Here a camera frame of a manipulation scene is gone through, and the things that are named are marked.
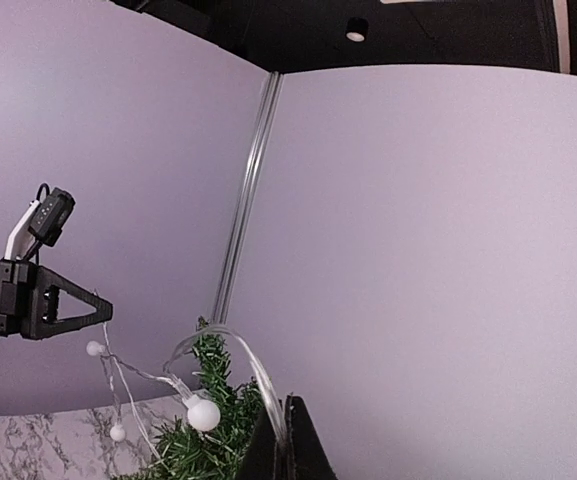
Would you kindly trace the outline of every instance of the metal pole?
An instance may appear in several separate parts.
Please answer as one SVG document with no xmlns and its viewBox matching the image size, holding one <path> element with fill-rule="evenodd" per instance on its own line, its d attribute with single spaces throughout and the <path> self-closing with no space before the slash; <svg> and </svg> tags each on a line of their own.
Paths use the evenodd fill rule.
<svg viewBox="0 0 577 480">
<path fill-rule="evenodd" d="M 257 183 L 259 182 L 260 167 L 264 158 L 266 145 L 268 144 L 268 138 L 270 137 L 272 121 L 279 100 L 281 83 L 282 75 L 276 72 L 271 73 L 262 94 L 261 105 L 259 113 L 257 114 L 255 134 L 250 146 L 246 171 L 244 173 L 239 198 L 237 199 L 233 224 L 228 239 L 228 247 L 226 248 L 226 256 L 221 270 L 221 278 L 219 280 L 219 287 L 217 289 L 211 317 L 212 323 L 226 323 L 237 265 L 239 264 L 239 257 L 241 255 L 254 194 L 257 189 Z"/>
</svg>

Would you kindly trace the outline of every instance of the marble table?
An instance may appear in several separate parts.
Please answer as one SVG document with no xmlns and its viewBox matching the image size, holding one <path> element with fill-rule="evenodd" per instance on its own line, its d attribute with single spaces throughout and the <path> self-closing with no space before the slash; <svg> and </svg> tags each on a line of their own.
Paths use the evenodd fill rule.
<svg viewBox="0 0 577 480">
<path fill-rule="evenodd" d="M 138 402 L 151 437 L 156 426 L 182 417 L 178 396 Z M 112 407 L 17 417 L 0 417 L 0 480 L 107 480 L 134 473 L 151 457 L 130 405 L 122 406 L 126 440 L 109 436 Z"/>
</svg>

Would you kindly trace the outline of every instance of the green garland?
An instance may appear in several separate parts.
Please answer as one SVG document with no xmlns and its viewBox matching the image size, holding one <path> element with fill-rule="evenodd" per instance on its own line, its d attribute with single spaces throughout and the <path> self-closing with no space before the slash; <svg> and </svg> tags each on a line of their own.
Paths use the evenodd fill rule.
<svg viewBox="0 0 577 480">
<path fill-rule="evenodd" d="M 199 319 L 198 330 L 208 323 Z M 157 451 L 146 469 L 115 480 L 234 480 L 246 454 L 263 402 L 254 379 L 233 388 L 228 384 L 230 354 L 219 335 L 203 335 L 193 346 L 199 361 L 201 386 L 221 410 L 219 426 L 199 433 L 176 419 L 174 425 L 158 427 Z"/>
</svg>

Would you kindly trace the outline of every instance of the ceiling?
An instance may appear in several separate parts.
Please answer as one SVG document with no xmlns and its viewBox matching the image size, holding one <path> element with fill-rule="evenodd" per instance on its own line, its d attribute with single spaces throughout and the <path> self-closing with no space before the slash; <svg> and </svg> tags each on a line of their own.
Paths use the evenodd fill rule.
<svg viewBox="0 0 577 480">
<path fill-rule="evenodd" d="M 560 71 L 553 0 L 113 0 L 150 14 L 269 71 L 398 63 L 497 65 Z M 577 0 L 567 8 L 577 74 Z M 352 17 L 368 21 L 349 41 Z"/>
</svg>

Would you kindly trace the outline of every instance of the transparent cord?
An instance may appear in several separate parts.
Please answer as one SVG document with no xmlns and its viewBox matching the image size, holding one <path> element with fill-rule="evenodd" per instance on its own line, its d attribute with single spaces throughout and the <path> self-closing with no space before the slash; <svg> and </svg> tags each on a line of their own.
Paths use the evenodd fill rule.
<svg viewBox="0 0 577 480">
<path fill-rule="evenodd" d="M 230 329 L 224 325 L 211 325 L 211 326 L 202 328 L 201 330 L 194 333 L 193 335 L 190 335 L 189 337 L 184 338 L 181 342 L 179 342 L 177 344 L 177 346 L 173 350 L 173 353 L 170 356 L 170 358 L 168 359 L 168 361 L 166 363 L 164 363 L 164 365 L 163 365 L 164 375 L 163 376 L 156 376 L 156 375 L 151 375 L 147 372 L 144 372 L 144 371 L 124 362 L 121 358 L 119 358 L 116 354 L 114 354 L 112 352 L 112 350 L 110 349 L 110 340 L 108 338 L 108 328 L 107 328 L 106 323 L 103 324 L 103 329 L 104 329 L 104 338 L 105 338 L 105 343 L 106 343 L 106 351 L 105 351 L 105 353 L 101 354 L 100 357 L 102 360 L 102 364 L 104 365 L 104 372 L 106 372 L 106 377 L 107 377 L 108 383 L 110 385 L 110 390 L 113 393 L 115 409 L 118 412 L 118 417 L 119 417 L 119 419 L 121 418 L 121 403 L 120 403 L 119 397 L 116 394 L 115 389 L 114 389 L 114 382 L 113 382 L 113 375 L 112 375 L 113 363 L 114 363 L 114 366 L 117 368 L 117 371 L 119 372 L 119 377 L 120 377 L 122 383 L 124 384 L 124 388 L 126 389 L 126 393 L 128 394 L 128 397 L 130 399 L 130 405 L 132 408 L 132 413 L 133 413 L 133 416 L 135 417 L 135 421 L 137 422 L 137 426 L 139 427 L 139 431 L 140 431 L 141 435 L 144 437 L 144 439 L 146 440 L 146 442 L 148 443 L 148 445 L 149 445 L 150 449 L 153 451 L 154 455 L 159 460 L 161 460 L 161 456 L 159 455 L 159 452 L 157 452 L 157 449 L 154 447 L 154 445 L 150 442 L 150 439 L 148 438 L 148 433 L 147 433 L 147 431 L 143 425 L 143 422 L 141 421 L 141 418 L 139 417 L 139 414 L 137 412 L 137 408 L 135 407 L 135 402 L 134 402 L 133 397 L 132 397 L 132 393 L 130 392 L 130 389 L 128 388 L 128 383 L 126 382 L 126 379 L 124 377 L 124 374 L 123 374 L 121 367 L 122 366 L 125 367 L 127 370 L 135 373 L 136 375 L 139 375 L 142 378 L 157 381 L 157 382 L 162 382 L 162 383 L 169 385 L 181 396 L 181 399 L 182 399 L 182 401 L 184 401 L 184 404 L 185 404 L 185 401 L 190 399 L 194 394 L 193 394 L 192 390 L 190 390 L 190 388 L 188 388 L 188 386 L 184 382 L 182 382 L 181 379 L 179 379 L 179 377 L 177 377 L 177 375 L 175 375 L 174 373 L 172 373 L 170 371 L 170 369 L 171 369 L 173 363 L 175 363 L 181 357 L 183 357 L 184 355 L 186 355 L 187 353 L 190 353 L 192 351 L 192 347 L 195 344 L 196 340 L 203 335 L 230 336 L 230 337 L 234 338 L 235 340 L 237 340 L 239 342 L 239 344 L 243 347 L 244 351 L 246 352 L 246 355 L 248 356 L 248 361 L 250 362 L 250 366 L 252 367 L 252 370 L 255 374 L 255 378 L 256 378 L 257 384 L 259 386 L 259 392 L 261 393 L 261 397 L 263 399 L 264 406 L 266 408 L 266 412 L 268 413 L 268 418 L 270 419 L 270 424 L 272 426 L 273 431 L 275 432 L 275 437 L 277 439 L 277 447 L 282 452 L 286 451 L 287 446 L 288 446 L 288 428 L 286 426 L 286 420 L 285 420 L 284 415 L 283 415 L 283 409 L 281 407 L 281 402 L 279 401 L 279 397 L 277 396 L 275 388 L 274 388 L 274 386 L 270 380 L 270 376 L 266 372 L 266 369 L 264 368 L 263 364 L 261 363 L 261 360 L 259 360 L 257 355 L 255 355 L 255 353 L 252 351 L 252 349 L 246 343 L 246 341 L 243 339 L 243 337 L 241 335 L 239 335 L 237 332 L 235 332 L 234 330 L 232 330 L 232 329 Z M 107 369 L 106 364 L 105 364 L 106 361 L 110 363 L 110 371 L 109 372 L 108 372 L 108 369 Z"/>
</svg>

